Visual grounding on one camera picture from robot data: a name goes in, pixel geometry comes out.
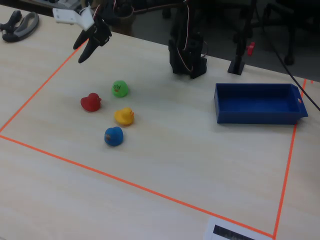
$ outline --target blue tray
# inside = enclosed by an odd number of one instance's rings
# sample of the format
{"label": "blue tray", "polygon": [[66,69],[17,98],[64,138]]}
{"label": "blue tray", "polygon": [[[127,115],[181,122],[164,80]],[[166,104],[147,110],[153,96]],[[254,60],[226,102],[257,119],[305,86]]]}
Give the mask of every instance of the blue tray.
{"label": "blue tray", "polygon": [[290,124],[308,117],[298,87],[292,84],[217,83],[218,124]]}

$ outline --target rubber duck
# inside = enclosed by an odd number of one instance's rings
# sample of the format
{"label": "rubber duck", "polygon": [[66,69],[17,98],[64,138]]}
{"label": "rubber duck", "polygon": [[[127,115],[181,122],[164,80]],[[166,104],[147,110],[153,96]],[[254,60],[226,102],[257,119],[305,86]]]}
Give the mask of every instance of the rubber duck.
{"label": "rubber duck", "polygon": [[129,92],[128,85],[125,81],[115,81],[112,85],[112,93],[118,98],[126,96]]}
{"label": "rubber duck", "polygon": [[89,96],[81,98],[81,106],[88,112],[98,111],[101,107],[101,98],[96,93],[90,93]]}
{"label": "rubber duck", "polygon": [[130,107],[118,110],[114,113],[114,118],[121,125],[130,125],[134,122],[135,114]]}
{"label": "rubber duck", "polygon": [[124,133],[118,126],[110,127],[105,131],[104,141],[113,147],[116,147],[124,141]]}

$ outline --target yellow rubber duck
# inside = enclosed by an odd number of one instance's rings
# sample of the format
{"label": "yellow rubber duck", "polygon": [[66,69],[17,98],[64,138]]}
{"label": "yellow rubber duck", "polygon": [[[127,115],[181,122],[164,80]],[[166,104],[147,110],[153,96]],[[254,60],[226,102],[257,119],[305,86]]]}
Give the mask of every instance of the yellow rubber duck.
{"label": "yellow rubber duck", "polygon": [[114,113],[114,118],[117,123],[121,125],[131,125],[135,119],[135,113],[130,107],[125,107],[124,109],[118,110]]}

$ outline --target orange tape line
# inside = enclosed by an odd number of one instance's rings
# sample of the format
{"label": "orange tape line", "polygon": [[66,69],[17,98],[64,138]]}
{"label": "orange tape line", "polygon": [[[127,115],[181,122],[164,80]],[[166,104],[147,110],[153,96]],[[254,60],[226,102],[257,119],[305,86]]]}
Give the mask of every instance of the orange tape line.
{"label": "orange tape line", "polygon": [[13,142],[13,143],[16,143],[16,144],[19,144],[19,145],[24,146],[24,147],[26,147],[26,148],[35,150],[35,151],[37,151],[37,152],[46,154],[46,155],[51,156],[51,157],[53,157],[53,158],[62,160],[62,161],[67,162],[67,163],[69,163],[69,164],[76,165],[76,166],[78,166],[78,167],[80,167],[80,168],[87,169],[87,170],[92,171],[92,172],[95,172],[95,173],[97,173],[97,174],[104,175],[104,176],[106,176],[106,177],[108,177],[108,178],[117,180],[117,181],[119,181],[119,182],[122,182],[122,183],[124,183],[124,184],[130,185],[130,186],[132,186],[132,187],[135,187],[135,188],[141,189],[141,190],[143,190],[143,191],[146,191],[146,192],[148,192],[148,193],[157,195],[157,196],[159,196],[159,197],[162,197],[162,198],[164,198],[164,199],[170,200],[170,201],[172,201],[172,202],[175,202],[175,203],[177,203],[177,204],[183,205],[183,206],[185,206],[185,207],[188,207],[188,208],[197,210],[197,211],[199,211],[199,212],[202,212],[202,213],[205,213],[205,214],[208,214],[208,215],[217,217],[217,218],[219,218],[219,219],[223,219],[223,220],[225,220],[225,221],[228,221],[228,222],[230,222],[230,223],[236,224],[236,225],[241,226],[241,227],[243,227],[243,228],[249,229],[249,230],[254,231],[254,232],[256,232],[256,233],[265,235],[265,236],[267,236],[267,237],[270,237],[270,238],[273,237],[273,235],[270,234],[270,233],[261,231],[261,230],[259,230],[259,229],[257,229],[257,228],[252,227],[252,226],[243,224],[243,223],[241,223],[241,222],[232,220],[232,219],[227,218],[227,217],[225,217],[225,216],[221,216],[221,215],[218,215],[218,214],[213,213],[213,212],[211,212],[211,211],[208,211],[208,210],[202,209],[202,208],[200,208],[200,207],[191,205],[191,204],[186,203],[186,202],[184,202],[184,201],[177,200],[177,199],[175,199],[175,198],[173,198],[173,197],[164,195],[164,194],[162,194],[162,193],[156,192],[156,191],[151,190],[151,189],[149,189],[149,188],[146,188],[146,187],[144,187],[144,186],[141,186],[141,185],[135,184],[135,183],[133,183],[133,182],[124,180],[124,179],[122,179],[122,178],[120,178],[120,177],[117,177],[117,176],[111,175],[111,174],[109,174],[109,173],[100,171],[100,170],[95,169],[95,168],[93,168],[93,167],[83,165],[83,164],[78,163],[78,162],[76,162],[76,161],[69,160],[69,159],[67,159],[67,158],[64,158],[64,157],[55,155],[55,154],[53,154],[53,153],[50,153],[50,152],[41,150],[41,149],[36,148],[36,147],[34,147],[34,146],[25,144],[25,143],[23,143],[23,142],[14,140],[14,139],[12,139],[12,138],[9,138],[9,137],[3,136],[3,135],[0,135],[0,138],[5,139],[5,140],[8,140],[8,141]]}
{"label": "orange tape line", "polygon": [[[307,79],[304,79],[303,86],[302,86],[303,89],[306,88],[306,84],[307,84]],[[283,180],[283,185],[282,185],[280,203],[279,203],[278,212],[277,212],[277,215],[276,215],[274,231],[273,231],[273,236],[272,236],[273,240],[275,240],[276,237],[277,237],[278,228],[279,228],[279,222],[280,222],[280,217],[281,217],[281,212],[282,212],[282,208],[283,208],[283,205],[284,205],[284,199],[285,199],[285,193],[286,193],[286,188],[287,188],[289,170],[290,170],[290,165],[291,165],[292,152],[294,150],[294,145],[295,145],[296,132],[297,132],[297,124],[295,124],[294,127],[293,127],[290,150],[289,150],[289,155],[288,155],[288,161],[286,162],[284,180]]]}
{"label": "orange tape line", "polygon": [[72,58],[73,55],[86,43],[84,42],[79,48],[73,51],[73,53],[58,67],[57,70],[35,91],[34,94],[16,111],[12,117],[0,128],[0,133],[11,123],[11,121],[25,108],[25,106],[40,92],[40,90],[59,72],[59,70]]}

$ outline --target green rubber duck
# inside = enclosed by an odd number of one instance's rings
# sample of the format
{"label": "green rubber duck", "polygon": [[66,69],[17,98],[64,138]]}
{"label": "green rubber duck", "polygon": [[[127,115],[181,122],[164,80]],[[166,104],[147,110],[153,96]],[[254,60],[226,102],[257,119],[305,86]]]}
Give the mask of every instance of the green rubber duck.
{"label": "green rubber duck", "polygon": [[129,92],[128,85],[125,81],[115,81],[112,86],[112,93],[118,98],[126,96]]}

